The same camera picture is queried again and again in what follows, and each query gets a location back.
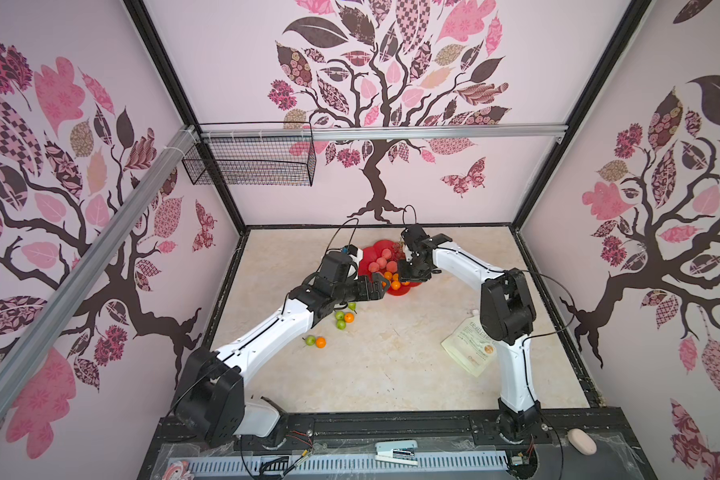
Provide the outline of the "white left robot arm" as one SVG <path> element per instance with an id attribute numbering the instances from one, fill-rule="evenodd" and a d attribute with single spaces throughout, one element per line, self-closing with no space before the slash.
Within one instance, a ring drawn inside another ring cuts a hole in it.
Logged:
<path id="1" fill-rule="evenodd" d="M 318 269 L 248 333 L 216 350 L 200 347 L 190 354 L 169 412 L 210 447 L 235 436 L 279 444 L 288 414 L 264 397 L 248 397 L 245 385 L 280 350 L 331 316 L 338 306 L 384 298 L 391 281 L 380 273 L 360 274 L 362 254 L 354 247 L 327 252 Z"/>

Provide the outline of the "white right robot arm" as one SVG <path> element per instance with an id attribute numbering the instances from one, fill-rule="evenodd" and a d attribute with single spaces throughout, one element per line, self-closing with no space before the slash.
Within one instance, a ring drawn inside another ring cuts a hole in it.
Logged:
<path id="1" fill-rule="evenodd" d="M 523 442 L 541 417 L 529 353 L 536 310 L 524 273 L 493 266 L 445 234 L 428 235 L 419 224 L 405 227 L 401 239 L 405 259 L 398 273 L 402 281 L 422 283 L 447 272 L 480 294 L 480 324 L 494 342 L 500 367 L 497 429 L 509 443 Z"/>

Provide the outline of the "red flower fruit bowl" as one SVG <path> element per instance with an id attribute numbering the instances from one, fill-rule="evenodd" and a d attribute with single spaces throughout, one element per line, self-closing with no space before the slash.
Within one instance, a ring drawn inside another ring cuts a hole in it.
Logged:
<path id="1" fill-rule="evenodd" d="M 405 259 L 403 244 L 392 240 L 379 240 L 373 245 L 361 249 L 363 258 L 359 265 L 359 274 L 373 278 L 375 273 L 382 275 L 390 286 L 388 293 L 393 296 L 406 295 L 418 283 L 402 281 L 399 267 Z"/>

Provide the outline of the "green fake apple cluster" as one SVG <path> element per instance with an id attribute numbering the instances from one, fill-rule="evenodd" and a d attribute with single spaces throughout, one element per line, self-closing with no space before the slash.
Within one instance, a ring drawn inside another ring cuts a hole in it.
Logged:
<path id="1" fill-rule="evenodd" d="M 346 329 L 345 313 L 343 311 L 337 311 L 335 313 L 336 328 L 339 330 Z"/>

